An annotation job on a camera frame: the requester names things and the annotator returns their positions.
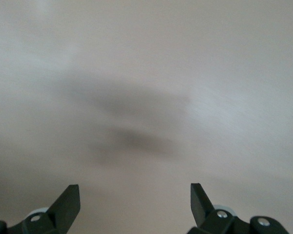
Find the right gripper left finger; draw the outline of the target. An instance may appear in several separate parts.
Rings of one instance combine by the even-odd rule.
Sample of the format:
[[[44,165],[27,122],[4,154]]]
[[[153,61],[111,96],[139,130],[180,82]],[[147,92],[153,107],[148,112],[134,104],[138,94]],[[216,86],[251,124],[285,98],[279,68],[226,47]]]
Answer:
[[[49,208],[32,211],[8,227],[0,220],[0,234],[66,234],[80,211],[79,186],[69,185]]]

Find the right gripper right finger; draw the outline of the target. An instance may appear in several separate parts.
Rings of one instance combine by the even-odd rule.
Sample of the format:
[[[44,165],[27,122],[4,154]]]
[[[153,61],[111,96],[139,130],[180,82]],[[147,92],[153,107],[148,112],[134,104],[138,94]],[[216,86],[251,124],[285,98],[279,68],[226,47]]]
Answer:
[[[190,186],[190,207],[196,223],[188,234],[287,234],[277,220],[254,216],[249,223],[225,209],[215,208],[200,183]]]

